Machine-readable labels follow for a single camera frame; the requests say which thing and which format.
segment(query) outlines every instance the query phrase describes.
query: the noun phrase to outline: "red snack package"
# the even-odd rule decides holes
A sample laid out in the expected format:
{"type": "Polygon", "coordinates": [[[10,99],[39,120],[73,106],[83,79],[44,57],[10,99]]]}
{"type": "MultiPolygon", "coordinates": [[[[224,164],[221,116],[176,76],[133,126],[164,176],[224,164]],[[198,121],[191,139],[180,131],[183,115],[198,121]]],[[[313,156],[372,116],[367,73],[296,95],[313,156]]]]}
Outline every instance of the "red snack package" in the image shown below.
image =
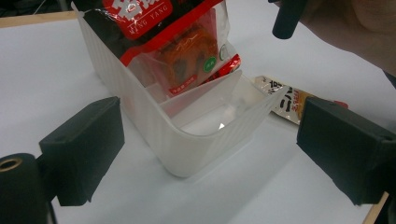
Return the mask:
{"type": "Polygon", "coordinates": [[[199,86],[236,55],[225,1],[93,2],[88,10],[76,4],[91,28],[142,83],[152,77],[169,97],[199,86]]]}

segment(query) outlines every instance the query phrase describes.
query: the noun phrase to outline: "wooden table edge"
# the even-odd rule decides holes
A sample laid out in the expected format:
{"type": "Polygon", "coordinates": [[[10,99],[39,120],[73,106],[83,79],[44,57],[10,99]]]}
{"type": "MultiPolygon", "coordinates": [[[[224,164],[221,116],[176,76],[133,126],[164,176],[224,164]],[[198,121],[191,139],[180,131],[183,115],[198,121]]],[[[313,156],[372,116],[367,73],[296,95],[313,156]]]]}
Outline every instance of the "wooden table edge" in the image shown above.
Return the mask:
{"type": "Polygon", "coordinates": [[[382,208],[384,207],[385,202],[387,201],[388,194],[385,192],[382,195],[381,200],[379,203],[374,204],[371,208],[369,213],[367,214],[366,218],[363,220],[362,224],[374,224],[375,220],[378,218],[379,213],[381,212],[382,208]]]}
{"type": "Polygon", "coordinates": [[[76,19],[77,15],[74,11],[53,12],[46,14],[35,14],[17,17],[0,18],[0,28],[37,24],[49,21],[66,21],[76,19]]]}

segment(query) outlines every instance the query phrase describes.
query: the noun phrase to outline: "black cylinder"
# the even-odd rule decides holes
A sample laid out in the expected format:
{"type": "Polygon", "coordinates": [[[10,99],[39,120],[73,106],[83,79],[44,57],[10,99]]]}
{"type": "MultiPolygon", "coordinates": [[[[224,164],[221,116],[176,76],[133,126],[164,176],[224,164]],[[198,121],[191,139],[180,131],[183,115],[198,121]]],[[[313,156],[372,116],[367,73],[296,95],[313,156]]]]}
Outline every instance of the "black cylinder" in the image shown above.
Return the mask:
{"type": "Polygon", "coordinates": [[[35,157],[21,153],[0,159],[0,223],[47,224],[48,219],[35,157]]]}
{"type": "Polygon", "coordinates": [[[279,39],[289,39],[296,29],[307,0],[282,0],[273,28],[273,35],[279,39]]]}

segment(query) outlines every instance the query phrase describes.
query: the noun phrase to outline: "screw hole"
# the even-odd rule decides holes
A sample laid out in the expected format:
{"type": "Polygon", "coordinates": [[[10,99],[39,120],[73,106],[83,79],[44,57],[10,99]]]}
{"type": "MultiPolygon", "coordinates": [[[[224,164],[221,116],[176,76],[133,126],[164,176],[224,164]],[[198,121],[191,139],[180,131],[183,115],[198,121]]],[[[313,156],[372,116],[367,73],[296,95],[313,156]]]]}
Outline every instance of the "screw hole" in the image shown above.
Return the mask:
{"type": "Polygon", "coordinates": [[[0,161],[0,172],[6,172],[18,167],[22,163],[20,158],[12,158],[5,161],[0,161]]]}

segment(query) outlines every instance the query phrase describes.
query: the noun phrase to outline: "small package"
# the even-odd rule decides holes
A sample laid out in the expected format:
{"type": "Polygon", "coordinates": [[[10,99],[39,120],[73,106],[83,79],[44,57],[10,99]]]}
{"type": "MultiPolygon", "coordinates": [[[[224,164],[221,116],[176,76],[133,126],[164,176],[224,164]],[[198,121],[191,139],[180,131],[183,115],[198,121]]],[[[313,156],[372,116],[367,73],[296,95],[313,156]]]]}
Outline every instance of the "small package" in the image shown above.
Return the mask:
{"type": "MultiPolygon", "coordinates": [[[[254,85],[268,94],[272,94],[282,88],[288,88],[283,99],[279,104],[273,106],[272,111],[280,117],[288,119],[296,124],[300,124],[300,120],[303,116],[305,99],[307,97],[316,97],[311,93],[301,91],[290,86],[285,86],[284,84],[273,81],[271,78],[265,76],[255,77],[254,85]]],[[[343,102],[334,102],[347,108],[347,104],[343,102]]]]}
{"type": "Polygon", "coordinates": [[[219,70],[234,70],[235,57],[240,60],[227,40],[230,25],[225,1],[91,0],[75,4],[143,85],[158,83],[169,97],[207,82],[219,70]]]}

